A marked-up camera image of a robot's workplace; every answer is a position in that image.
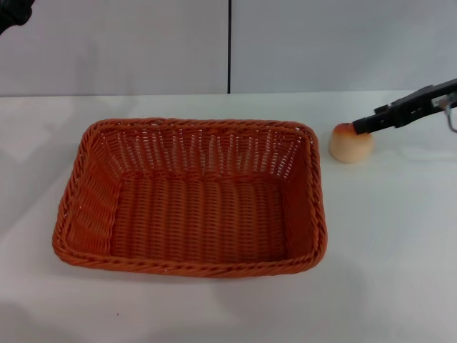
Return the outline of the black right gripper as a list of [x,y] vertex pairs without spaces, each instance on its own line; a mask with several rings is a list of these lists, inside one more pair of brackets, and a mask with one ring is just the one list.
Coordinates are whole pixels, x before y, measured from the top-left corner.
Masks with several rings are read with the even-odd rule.
[[449,129],[455,129],[456,79],[425,86],[401,99],[374,109],[374,114],[352,122],[357,135],[371,134],[390,127],[400,128],[426,116],[443,112]]

